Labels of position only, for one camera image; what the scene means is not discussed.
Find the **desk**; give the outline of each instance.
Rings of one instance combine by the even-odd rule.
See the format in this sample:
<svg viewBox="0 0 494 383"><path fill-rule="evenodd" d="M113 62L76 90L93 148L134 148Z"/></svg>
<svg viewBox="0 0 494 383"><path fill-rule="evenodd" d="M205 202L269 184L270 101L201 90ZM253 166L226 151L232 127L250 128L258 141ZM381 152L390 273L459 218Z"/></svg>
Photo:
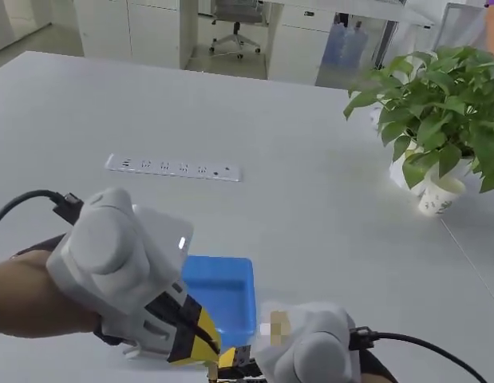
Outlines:
<svg viewBox="0 0 494 383"><path fill-rule="evenodd" d="M198 0L76 0L75 7L86 57L185 69L198 41ZM336 12L410 26L409 51L417 31L432 25L408 7L377 0L275 0L268 79L314 85Z"/></svg>
<svg viewBox="0 0 494 383"><path fill-rule="evenodd" d="M252 259L258 303L336 302L358 325L436 342L494 381L492 296L441 221L390 183L369 111L346 123L346 102L336 89L24 53L0 68L0 207L37 188L126 188L193 222L191 253ZM111 152L237 164L243 182L110 172ZM0 260L65 230L49 208L26 203L0 224ZM374 351L404 383L472 382L411 345ZM137 370L92 335L0 336L4 382L204 379Z"/></svg>

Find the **blue container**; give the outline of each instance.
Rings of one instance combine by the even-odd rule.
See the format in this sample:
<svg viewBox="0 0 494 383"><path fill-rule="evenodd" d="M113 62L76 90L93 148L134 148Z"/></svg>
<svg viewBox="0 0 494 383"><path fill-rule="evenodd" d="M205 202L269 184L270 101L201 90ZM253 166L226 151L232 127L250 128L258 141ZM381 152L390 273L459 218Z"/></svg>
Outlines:
<svg viewBox="0 0 494 383"><path fill-rule="evenodd" d="M183 280L188 293L211 315L222 349L247 345L257 318L251 260L190 255Z"/></svg>

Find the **power strip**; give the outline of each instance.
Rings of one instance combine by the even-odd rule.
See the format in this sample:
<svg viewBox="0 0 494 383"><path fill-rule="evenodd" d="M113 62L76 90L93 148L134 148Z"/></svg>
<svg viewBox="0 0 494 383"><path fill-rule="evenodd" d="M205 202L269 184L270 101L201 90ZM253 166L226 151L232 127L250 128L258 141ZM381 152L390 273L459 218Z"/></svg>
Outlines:
<svg viewBox="0 0 494 383"><path fill-rule="evenodd" d="M155 160L148 157L134 158L111 154L105 168L117 172L178 176L203 180L241 181L237 166L229 164L190 164L185 161Z"/></svg>

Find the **yellow and black striped tape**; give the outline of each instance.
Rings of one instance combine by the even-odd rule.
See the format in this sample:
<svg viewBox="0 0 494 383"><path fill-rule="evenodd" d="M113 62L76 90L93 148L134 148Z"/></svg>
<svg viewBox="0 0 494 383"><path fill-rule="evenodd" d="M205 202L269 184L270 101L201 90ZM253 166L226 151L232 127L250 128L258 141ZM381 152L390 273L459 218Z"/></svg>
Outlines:
<svg viewBox="0 0 494 383"><path fill-rule="evenodd" d="M188 295L181 307L181 314L194 326L204 331L214 343L213 349L209 342L202 339L195 329L188 327L188 323L176 323L176 336L172 351L167 359L173 365L187 365L198 361L218 362L220 350L220 335L215 328L209 313L190 295Z"/></svg>

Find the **floor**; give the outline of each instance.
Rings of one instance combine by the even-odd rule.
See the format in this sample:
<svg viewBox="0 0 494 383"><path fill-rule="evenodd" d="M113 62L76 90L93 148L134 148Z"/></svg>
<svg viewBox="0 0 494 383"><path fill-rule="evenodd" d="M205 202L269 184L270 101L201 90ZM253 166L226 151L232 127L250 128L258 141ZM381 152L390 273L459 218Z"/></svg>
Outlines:
<svg viewBox="0 0 494 383"><path fill-rule="evenodd" d="M53 24L1 50L0 66L26 50L83 56L73 0L52 0L52 9ZM231 23L217 22L216 25L212 25L211 21L211 18L204 16L199 19L199 44L188 63L187 70L266 79L265 57L262 53L255 53L252 47L244 47L243 59L241 60L236 57L237 49L233 43L217 47L213 55L208 52L212 38L221 38L232 32ZM381 36L384 22L353 16L351 24L354 25L356 21L362 21L362 28L370 36L362 55L361 67L365 68L370 65L373 52L377 48L377 37ZM258 42L263 52L267 45L267 28L242 26L240 33ZM356 78L355 72L322 65L316 85L347 89Z"/></svg>

